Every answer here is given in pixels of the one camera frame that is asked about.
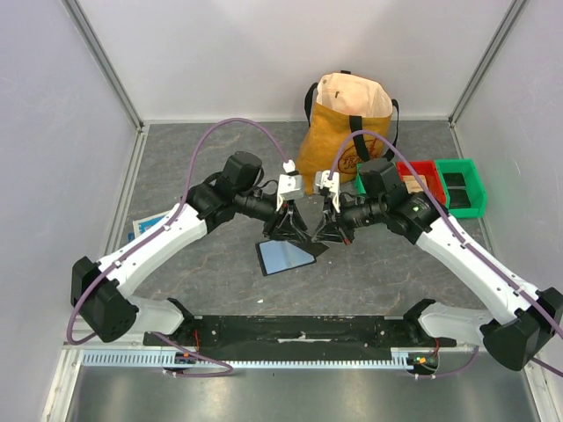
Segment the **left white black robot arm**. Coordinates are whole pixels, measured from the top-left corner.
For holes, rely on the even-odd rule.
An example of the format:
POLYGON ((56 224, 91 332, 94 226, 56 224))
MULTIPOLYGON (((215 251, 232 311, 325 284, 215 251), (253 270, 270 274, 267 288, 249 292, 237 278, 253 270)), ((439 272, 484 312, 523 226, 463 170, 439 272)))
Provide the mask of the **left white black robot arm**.
POLYGON ((307 227, 295 201, 304 195, 293 162, 283 165, 275 193, 259 185, 264 171, 255 155, 238 151, 223 169, 192 186, 157 224, 119 250, 92 261, 80 258, 71 270, 70 304, 93 336, 114 342, 129 331, 161 331, 181 346, 194 334, 178 301, 133 296, 145 279, 169 258, 242 214, 264 223, 269 240, 304 244, 307 227))

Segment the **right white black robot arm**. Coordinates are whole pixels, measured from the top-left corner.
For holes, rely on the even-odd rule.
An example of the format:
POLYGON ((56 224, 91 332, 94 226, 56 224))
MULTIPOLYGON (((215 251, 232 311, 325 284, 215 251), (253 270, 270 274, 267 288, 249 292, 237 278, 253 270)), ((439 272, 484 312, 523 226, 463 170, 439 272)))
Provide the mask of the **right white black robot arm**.
POLYGON ((392 233, 433 256, 451 270, 485 305, 461 309, 423 300, 403 323, 405 340, 423 346, 431 338, 450 338, 484 347, 502 366, 519 371, 561 332, 562 294, 541 290, 507 269, 461 227, 435 198, 410 193, 394 164, 365 163, 359 174, 363 196, 345 200, 340 176, 320 171, 313 182, 324 196, 319 241, 351 244, 356 229, 383 224, 392 233))

